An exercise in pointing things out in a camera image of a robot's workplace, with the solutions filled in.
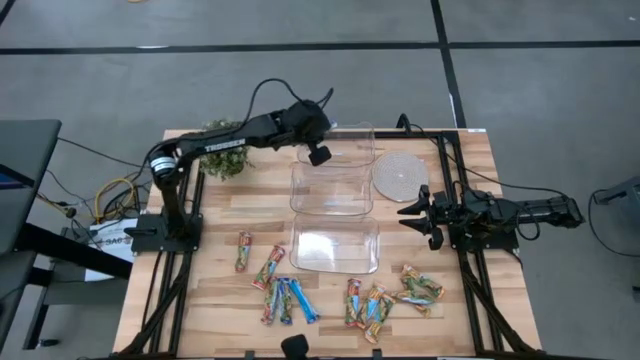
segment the green plant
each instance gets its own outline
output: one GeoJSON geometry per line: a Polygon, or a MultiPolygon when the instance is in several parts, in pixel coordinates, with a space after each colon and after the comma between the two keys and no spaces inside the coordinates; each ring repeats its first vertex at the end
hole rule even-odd
{"type": "MultiPolygon", "coordinates": [[[[212,121],[204,126],[204,130],[232,129],[240,126],[239,121],[226,119],[212,121]]],[[[205,155],[200,158],[201,169],[209,175],[225,181],[239,174],[245,165],[254,167],[247,158],[249,148],[238,147],[228,151],[205,155]]]]}

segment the wood grain tabletop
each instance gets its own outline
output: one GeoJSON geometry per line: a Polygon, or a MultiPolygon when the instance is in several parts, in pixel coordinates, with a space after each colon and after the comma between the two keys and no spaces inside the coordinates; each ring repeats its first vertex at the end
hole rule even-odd
{"type": "MultiPolygon", "coordinates": [[[[165,138],[185,132],[188,131],[167,130],[165,138]]],[[[497,180],[487,133],[459,132],[466,167],[497,180]]],[[[425,139],[377,139],[375,144],[377,156],[397,150],[424,160],[432,193],[444,190],[434,144],[425,139]]],[[[294,300],[293,325],[283,325],[277,319],[271,326],[262,325],[264,293],[251,286],[251,281],[274,245],[284,247],[287,252],[290,250],[290,233],[296,214],[290,208],[289,197],[291,169],[297,160],[296,149],[288,147],[277,152],[251,149],[249,158],[255,168],[246,168],[231,180],[221,182],[206,177],[201,207],[205,225],[200,249],[193,257],[178,356],[240,357],[244,356],[245,350],[255,350],[256,356],[281,357],[280,342],[301,333],[309,341],[309,356],[371,356],[374,348],[382,349],[384,356],[474,354],[457,255],[448,244],[446,230],[443,231],[445,245],[439,251],[429,250],[429,236],[422,236],[398,224],[401,217],[396,211],[407,204],[387,200],[373,185],[374,205],[368,216],[379,224],[380,260],[374,274],[358,276],[362,279],[360,294],[366,294],[374,280],[389,290],[401,290],[402,266],[410,264],[446,289],[442,301],[431,306],[431,317],[425,319],[412,306],[398,303],[391,309],[380,331],[379,343],[372,345],[365,340],[362,330],[344,325],[347,280],[352,276],[296,269],[287,253],[275,274],[297,277],[322,318],[307,325],[294,300]],[[253,234],[253,245],[247,271],[238,274],[234,271],[234,264],[238,232],[241,230],[253,234]]],[[[192,196],[196,165],[194,163],[187,198],[192,196]]],[[[455,165],[452,162],[450,165],[454,179],[457,179],[455,165]]],[[[499,185],[471,173],[468,177],[473,188],[502,194],[499,185]]],[[[159,212],[161,206],[160,192],[154,187],[147,210],[159,212]]],[[[540,341],[520,265],[504,251],[489,250],[485,254],[497,307],[524,341],[539,348],[540,341]]],[[[114,351],[128,345],[140,330],[156,256],[157,253],[145,253],[135,259],[114,351]]],[[[160,264],[151,309],[156,304],[164,260],[160,264]]],[[[180,260],[177,260],[174,275],[179,264],[180,260]]],[[[479,303],[478,310],[484,345],[490,348],[486,315],[479,303]]],[[[161,350],[168,347],[172,316],[173,309],[169,309],[161,350]]]]}

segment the white paper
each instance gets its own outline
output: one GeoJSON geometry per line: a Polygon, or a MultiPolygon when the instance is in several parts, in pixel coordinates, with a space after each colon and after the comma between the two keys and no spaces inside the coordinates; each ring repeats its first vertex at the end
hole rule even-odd
{"type": "MultiPolygon", "coordinates": [[[[98,234],[93,237],[94,241],[91,241],[89,245],[95,249],[97,244],[97,246],[100,246],[102,251],[107,254],[117,256],[120,259],[132,263],[133,253],[131,252],[131,243],[133,242],[133,238],[125,234],[124,229],[135,227],[138,219],[126,219],[112,225],[115,222],[117,221],[107,221],[104,224],[90,226],[89,230],[98,231],[98,234]]],[[[84,281],[100,281],[111,279],[112,277],[111,275],[87,269],[84,275],[84,281]]]]}

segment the gray floor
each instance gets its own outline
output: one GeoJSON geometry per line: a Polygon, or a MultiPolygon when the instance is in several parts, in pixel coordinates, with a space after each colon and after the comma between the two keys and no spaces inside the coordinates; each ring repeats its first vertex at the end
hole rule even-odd
{"type": "MultiPolygon", "coordinates": [[[[447,0],[442,8],[450,41],[640,39],[634,0],[447,0]]],[[[429,2],[418,0],[17,0],[0,28],[0,47],[436,38],[429,2]]],[[[562,189],[586,211],[591,191],[638,174],[640,48],[458,50],[453,61],[468,126],[488,129],[503,181],[562,189]]],[[[391,126],[405,112],[423,127],[453,126],[437,50],[0,56],[0,119],[58,118],[62,136],[140,162],[166,128],[240,118],[253,86],[270,76],[310,98],[334,86],[328,112],[341,123],[391,126]]],[[[270,85],[255,113],[290,103],[270,85]]],[[[58,145],[49,169],[83,196],[134,170],[67,144],[58,145]]],[[[69,199],[48,176],[41,190],[69,199]]],[[[637,225],[621,209],[595,209],[599,232],[611,246],[640,253],[637,225]]],[[[30,221],[53,231],[66,225],[41,204],[30,221]]],[[[538,241],[522,242],[522,257],[546,350],[637,358],[640,304],[630,292],[637,259],[606,252],[586,226],[545,226],[538,241]]],[[[73,359],[111,350],[121,304],[53,308],[44,335],[63,343],[21,351],[37,294],[27,289],[0,358],[73,359]]]]}

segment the transparent plastic bin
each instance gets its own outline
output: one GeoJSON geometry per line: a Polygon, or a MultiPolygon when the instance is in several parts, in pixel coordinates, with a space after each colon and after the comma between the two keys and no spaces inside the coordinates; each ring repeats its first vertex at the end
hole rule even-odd
{"type": "MultiPolygon", "coordinates": [[[[321,167],[356,167],[370,165],[376,159],[375,131],[371,124],[361,122],[356,125],[338,126],[325,135],[325,140],[318,145],[327,146],[331,151],[331,159],[321,167]]],[[[298,161],[311,164],[309,148],[304,145],[298,148],[298,161]]]]}
{"type": "Polygon", "coordinates": [[[296,215],[289,258],[304,270],[371,274],[378,269],[379,233],[370,217],[296,215]]]}
{"type": "Polygon", "coordinates": [[[291,209],[307,215],[365,215],[373,209],[371,167],[296,163],[291,172],[291,209]]]}

